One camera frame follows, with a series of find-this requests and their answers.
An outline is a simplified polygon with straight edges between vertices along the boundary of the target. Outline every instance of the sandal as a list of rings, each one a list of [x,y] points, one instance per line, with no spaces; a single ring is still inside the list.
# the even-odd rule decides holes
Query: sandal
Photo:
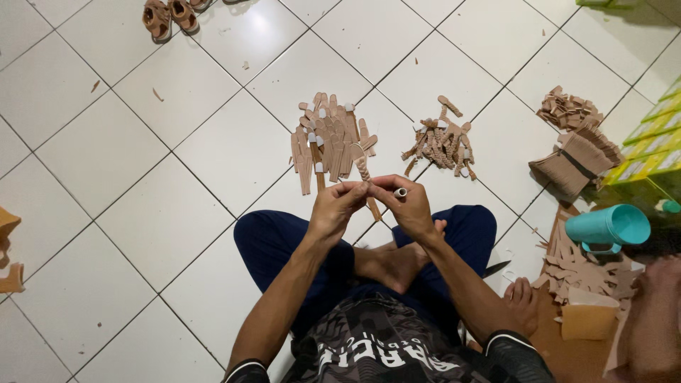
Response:
[[[168,7],[170,8],[170,16],[175,22],[180,25],[187,33],[196,31],[199,28],[199,22],[196,20],[196,15],[187,3],[187,0],[169,0]]]
[[[142,22],[156,42],[163,42],[172,35],[170,10],[160,0],[146,0]]]
[[[189,0],[189,5],[195,11],[202,11],[208,8],[208,6],[210,5],[210,0]]]

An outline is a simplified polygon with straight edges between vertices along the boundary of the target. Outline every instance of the stack of leather pieces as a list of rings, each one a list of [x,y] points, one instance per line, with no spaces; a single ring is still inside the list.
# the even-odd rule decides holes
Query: stack of leather pieces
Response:
[[[624,156],[598,129],[603,113],[591,101],[562,92],[561,87],[551,90],[537,116],[568,131],[558,137],[563,145],[529,166],[566,196],[575,197],[590,182],[598,183],[598,174],[624,162]]]

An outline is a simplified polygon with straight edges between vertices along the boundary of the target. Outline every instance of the man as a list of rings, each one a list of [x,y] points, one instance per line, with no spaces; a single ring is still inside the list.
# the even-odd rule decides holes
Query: man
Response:
[[[408,194],[397,200],[399,187]],[[369,196],[399,224],[395,241],[374,251],[341,240]],[[264,293],[239,331],[225,381],[268,382],[289,331],[296,361],[284,382],[553,381],[513,314],[530,307],[529,282],[519,279],[505,303],[480,277],[495,234],[489,210],[455,206],[431,216],[423,186],[396,175],[326,188],[309,223],[276,211],[245,215],[234,239]],[[482,354],[461,346],[459,318]]]

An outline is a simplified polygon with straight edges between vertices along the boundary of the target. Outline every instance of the bundle of strips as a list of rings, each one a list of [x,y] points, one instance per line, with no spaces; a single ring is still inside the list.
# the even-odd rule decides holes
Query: bundle of strips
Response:
[[[531,286],[540,288],[548,282],[549,292],[555,294],[555,301],[560,304],[567,302],[570,288],[579,288],[610,296],[620,302],[621,310],[628,310],[635,293],[632,285],[641,270],[632,271],[631,260],[626,256],[604,266],[591,253],[584,257],[565,232],[565,222],[572,217],[566,208],[558,206],[549,242],[537,245],[546,249],[544,273]]]
[[[367,156],[376,155],[373,145],[376,135],[369,136],[364,119],[355,117],[353,104],[338,105],[336,95],[317,93],[309,103],[300,103],[304,111],[296,132],[291,135],[291,160],[300,175],[302,194],[310,194],[311,175],[317,177],[317,190],[325,187],[324,173],[329,181],[347,178],[352,169],[350,145],[359,144]]]
[[[445,96],[439,96],[437,101],[442,104],[438,119],[421,120],[420,124],[414,125],[416,131],[416,143],[408,151],[402,153],[402,161],[415,156],[407,169],[405,176],[421,158],[433,161],[439,168],[454,169],[454,176],[471,176],[476,179],[471,165],[475,163],[473,148],[468,138],[471,123],[467,122],[459,127],[447,118],[447,110],[451,110],[457,117],[463,114]]]
[[[624,162],[624,156],[598,129],[603,113],[591,101],[561,92],[561,87],[551,90],[537,116],[568,131],[559,136],[563,145],[529,166],[566,196],[574,197],[590,182],[598,183],[598,174]]]

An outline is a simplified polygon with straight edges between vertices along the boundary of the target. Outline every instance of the bare foot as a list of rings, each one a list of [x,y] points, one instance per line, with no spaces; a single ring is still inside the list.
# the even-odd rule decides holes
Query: bare foot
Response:
[[[435,228],[443,235],[446,226],[444,220],[435,221]],[[416,275],[429,262],[430,258],[416,242],[399,249],[394,242],[374,250],[355,248],[355,273],[374,279],[400,294],[407,292]]]
[[[538,300],[537,292],[530,287],[530,281],[524,277],[516,279],[506,289],[503,300],[525,329],[525,335],[530,337],[534,334],[539,321]]]

